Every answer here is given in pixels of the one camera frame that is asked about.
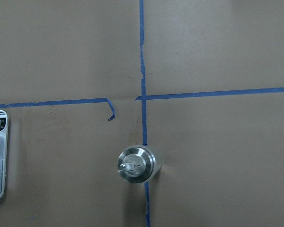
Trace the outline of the clear glass sauce bottle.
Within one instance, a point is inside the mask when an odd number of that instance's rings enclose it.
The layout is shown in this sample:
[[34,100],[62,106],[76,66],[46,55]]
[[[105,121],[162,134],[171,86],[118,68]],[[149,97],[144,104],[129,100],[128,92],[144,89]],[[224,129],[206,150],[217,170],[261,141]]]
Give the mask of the clear glass sauce bottle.
[[118,157],[117,171],[129,183],[146,183],[161,169],[161,153],[153,147],[133,145]]

